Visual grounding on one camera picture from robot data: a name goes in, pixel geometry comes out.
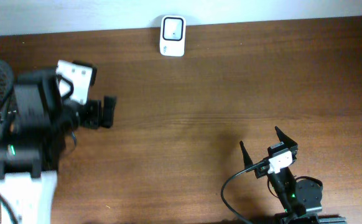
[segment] white panel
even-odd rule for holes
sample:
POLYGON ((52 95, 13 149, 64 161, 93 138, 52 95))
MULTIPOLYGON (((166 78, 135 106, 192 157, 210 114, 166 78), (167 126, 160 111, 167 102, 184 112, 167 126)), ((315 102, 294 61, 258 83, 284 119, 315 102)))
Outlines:
POLYGON ((0 0, 0 35, 362 15, 359 0, 0 0))

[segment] brown table surface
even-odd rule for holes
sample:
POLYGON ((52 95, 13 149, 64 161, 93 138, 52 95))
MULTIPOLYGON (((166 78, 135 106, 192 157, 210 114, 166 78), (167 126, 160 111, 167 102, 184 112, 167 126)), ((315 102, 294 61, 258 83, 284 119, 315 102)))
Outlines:
MULTIPOLYGON (((362 17, 187 28, 185 55, 159 53, 159 29, 0 37, 16 73, 58 59, 95 63, 91 99, 116 95, 114 125, 80 128, 61 162, 52 223, 212 223, 220 198, 278 142, 299 144, 294 175, 324 184, 322 214, 362 223, 362 17)), ((282 212, 267 178, 225 196, 247 217, 282 212)))

